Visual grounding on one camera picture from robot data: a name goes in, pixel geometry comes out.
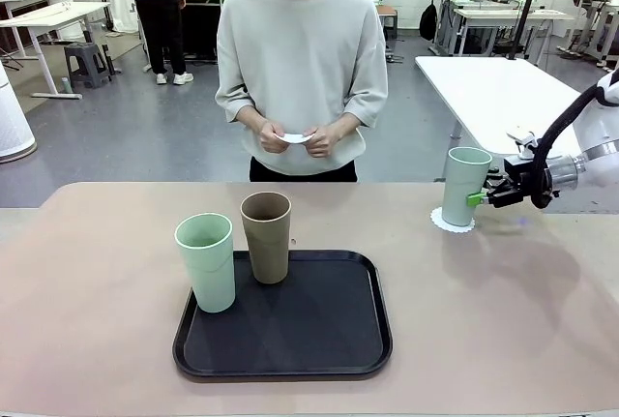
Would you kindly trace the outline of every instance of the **paper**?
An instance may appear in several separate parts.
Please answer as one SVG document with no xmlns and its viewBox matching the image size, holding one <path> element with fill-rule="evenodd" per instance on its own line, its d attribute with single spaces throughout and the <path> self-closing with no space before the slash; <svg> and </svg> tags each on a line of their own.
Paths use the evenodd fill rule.
<svg viewBox="0 0 619 417">
<path fill-rule="evenodd" d="M 471 224 L 468 226 L 455 226 L 450 223 L 446 223 L 443 220 L 443 208 L 439 207 L 438 209 L 434 209 L 432 213 L 429 215 L 434 224 L 438 226 L 440 229 L 449 231 L 451 233 L 468 233 L 473 228 L 475 228 L 475 219 L 471 221 Z"/>
<path fill-rule="evenodd" d="M 279 138 L 281 141 L 285 141 L 286 143 L 301 144 L 311 139 L 313 137 L 313 134 L 309 136 L 303 136 L 302 134 L 285 134 L 284 136 L 279 136 L 278 134 L 276 134 L 276 137 Z"/>
</svg>

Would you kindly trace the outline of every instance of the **hand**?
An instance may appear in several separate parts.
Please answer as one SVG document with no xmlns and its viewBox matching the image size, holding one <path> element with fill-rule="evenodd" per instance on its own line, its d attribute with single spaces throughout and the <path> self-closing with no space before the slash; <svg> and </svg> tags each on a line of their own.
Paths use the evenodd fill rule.
<svg viewBox="0 0 619 417">
<path fill-rule="evenodd" d="M 328 158 L 333 154 L 333 150 L 341 140 L 338 130 L 329 125 L 305 131 L 304 136 L 313 134 L 313 137 L 304 143 L 308 154 L 313 158 Z"/>
<path fill-rule="evenodd" d="M 258 138 L 260 138 L 260 146 L 262 146 L 262 149 L 264 149 L 267 153 L 273 154 L 281 154 L 288 149 L 289 144 L 279 139 L 278 135 L 284 135 L 281 125 L 269 120 L 265 121 L 262 124 L 260 132 L 258 133 Z"/>
</svg>

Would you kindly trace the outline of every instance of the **person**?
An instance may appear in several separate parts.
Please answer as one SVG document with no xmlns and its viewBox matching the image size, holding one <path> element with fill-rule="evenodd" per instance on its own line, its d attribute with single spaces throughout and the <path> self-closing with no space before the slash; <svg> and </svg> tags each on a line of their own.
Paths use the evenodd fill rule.
<svg viewBox="0 0 619 417">
<path fill-rule="evenodd" d="M 158 85 L 165 85 L 165 66 L 163 48 L 169 50 L 170 62 L 174 71 L 174 84 L 184 85 L 193 81 L 187 73 L 183 53 L 183 28 L 181 10 L 185 0 L 135 0 L 137 13 L 142 22 L 151 68 Z"/>
<path fill-rule="evenodd" d="M 225 0 L 217 103 L 245 125 L 252 182 L 356 182 L 387 99 L 372 0 Z M 311 135 L 288 144 L 284 134 Z"/>
</svg>

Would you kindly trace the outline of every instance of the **chair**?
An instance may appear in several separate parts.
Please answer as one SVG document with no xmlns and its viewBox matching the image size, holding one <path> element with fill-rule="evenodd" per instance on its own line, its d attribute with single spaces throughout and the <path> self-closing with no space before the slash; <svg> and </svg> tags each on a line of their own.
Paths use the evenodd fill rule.
<svg viewBox="0 0 619 417">
<path fill-rule="evenodd" d="M 76 71 L 71 69 L 72 57 L 77 60 L 79 66 Z M 99 47 L 94 43 L 72 43 L 65 46 L 65 59 L 72 88 L 78 81 L 92 88 L 100 88 L 106 78 L 109 81 L 112 79 Z"/>
</svg>

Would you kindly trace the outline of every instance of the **black tray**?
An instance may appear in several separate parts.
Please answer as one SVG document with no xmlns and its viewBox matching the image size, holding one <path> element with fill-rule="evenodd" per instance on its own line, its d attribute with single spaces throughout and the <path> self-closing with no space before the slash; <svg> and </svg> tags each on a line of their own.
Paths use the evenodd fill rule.
<svg viewBox="0 0 619 417">
<path fill-rule="evenodd" d="M 292 251 L 286 279 L 258 283 L 234 253 L 236 300 L 205 313 L 190 293 L 173 355 L 184 373 L 222 377 L 352 377 L 381 369 L 392 351 L 374 265 L 347 251 Z"/>
</svg>

